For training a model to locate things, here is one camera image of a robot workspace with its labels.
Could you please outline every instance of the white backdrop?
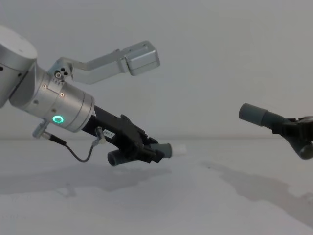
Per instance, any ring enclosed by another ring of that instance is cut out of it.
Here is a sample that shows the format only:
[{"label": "white backdrop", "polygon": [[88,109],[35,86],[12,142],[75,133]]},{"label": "white backdrop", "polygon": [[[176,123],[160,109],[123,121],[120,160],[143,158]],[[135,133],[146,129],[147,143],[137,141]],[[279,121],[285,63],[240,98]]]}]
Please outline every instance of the white backdrop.
[{"label": "white backdrop", "polygon": [[[34,44],[45,69],[60,56],[88,61],[150,40],[158,69],[77,86],[156,138],[271,136],[238,119],[245,102],[286,117],[313,113],[311,0],[0,2],[1,23]],[[0,119],[0,138],[31,138],[40,122],[9,105]]]}]

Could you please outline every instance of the metal bracket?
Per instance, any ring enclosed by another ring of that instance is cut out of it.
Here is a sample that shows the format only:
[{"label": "metal bracket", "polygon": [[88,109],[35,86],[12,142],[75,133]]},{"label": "metal bracket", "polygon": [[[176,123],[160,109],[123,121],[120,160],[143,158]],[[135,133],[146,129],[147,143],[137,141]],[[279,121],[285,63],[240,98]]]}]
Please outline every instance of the metal bracket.
[{"label": "metal bracket", "polygon": [[156,48],[149,41],[143,41],[86,63],[61,57],[49,73],[61,80],[72,77],[73,81],[93,84],[119,73],[129,72],[137,76],[158,66],[160,60]]},{"label": "metal bracket", "polygon": [[49,121],[43,120],[43,122],[40,123],[39,126],[37,126],[37,128],[33,132],[33,137],[39,139],[45,133],[49,124],[50,124]]}]

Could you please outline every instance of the cable connector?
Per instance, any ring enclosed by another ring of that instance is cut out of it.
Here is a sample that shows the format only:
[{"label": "cable connector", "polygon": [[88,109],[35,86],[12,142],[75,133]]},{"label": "cable connector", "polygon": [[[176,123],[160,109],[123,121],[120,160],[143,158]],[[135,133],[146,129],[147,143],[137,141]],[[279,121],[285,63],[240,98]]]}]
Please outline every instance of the cable connector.
[{"label": "cable connector", "polygon": [[96,133],[96,136],[98,137],[98,143],[105,144],[107,142],[107,140],[106,140],[106,138],[104,136],[102,127],[98,126],[95,129],[95,133]]}]

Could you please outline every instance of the cylindrical tube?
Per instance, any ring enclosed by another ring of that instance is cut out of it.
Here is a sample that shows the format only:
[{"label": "cylindrical tube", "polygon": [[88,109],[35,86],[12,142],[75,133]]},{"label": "cylindrical tube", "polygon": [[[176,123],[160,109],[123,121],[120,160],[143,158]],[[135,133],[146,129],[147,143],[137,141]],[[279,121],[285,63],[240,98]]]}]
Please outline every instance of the cylindrical tube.
[{"label": "cylindrical tube", "polygon": [[[239,118],[258,126],[272,129],[275,123],[290,122],[288,119],[251,104],[244,104],[239,111]],[[300,141],[293,137],[284,137],[298,156],[304,160],[313,158],[313,145],[308,141]]]},{"label": "cylindrical tube", "polygon": [[127,159],[122,154],[121,151],[115,150],[115,151],[112,151],[112,152],[108,153],[108,161],[109,161],[109,164],[111,166],[117,166],[117,165],[121,165],[121,164],[124,164],[124,163],[133,162],[134,160]]},{"label": "cylindrical tube", "polygon": [[170,143],[154,143],[150,147],[154,150],[159,150],[164,153],[164,158],[171,158],[174,156],[181,156],[186,154],[186,146],[184,144],[172,145]]},{"label": "cylindrical tube", "polygon": [[36,60],[37,51],[29,41],[0,25],[0,108]]}]

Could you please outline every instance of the black cable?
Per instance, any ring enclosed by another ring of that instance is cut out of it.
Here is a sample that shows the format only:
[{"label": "black cable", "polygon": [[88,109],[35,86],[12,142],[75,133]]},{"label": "black cable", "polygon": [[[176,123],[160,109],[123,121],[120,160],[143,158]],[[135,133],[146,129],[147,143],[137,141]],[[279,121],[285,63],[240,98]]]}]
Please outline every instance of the black cable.
[{"label": "black cable", "polygon": [[93,145],[90,147],[89,154],[88,154],[88,156],[87,156],[86,159],[80,159],[80,158],[74,153],[74,151],[67,145],[66,141],[64,141],[63,139],[60,139],[59,137],[57,137],[57,136],[51,134],[49,140],[50,140],[50,141],[53,141],[53,142],[55,142],[55,143],[58,143],[58,144],[60,144],[60,145],[62,145],[62,146],[64,146],[64,147],[66,147],[66,148],[70,151],[70,153],[71,153],[78,161],[80,161],[81,163],[85,163],[85,162],[87,162],[87,161],[90,159],[91,154],[92,154],[92,151],[93,151],[93,148],[94,148]]},{"label": "black cable", "polygon": [[68,146],[68,145],[65,145],[65,147],[71,152],[71,154],[78,160],[80,161],[81,163],[85,163],[85,162],[88,162],[88,160],[90,159],[91,157],[91,154],[92,154],[92,150],[93,150],[93,145],[90,147],[90,150],[89,150],[89,154],[87,156],[86,159],[80,159],[74,152],[73,150]]}]

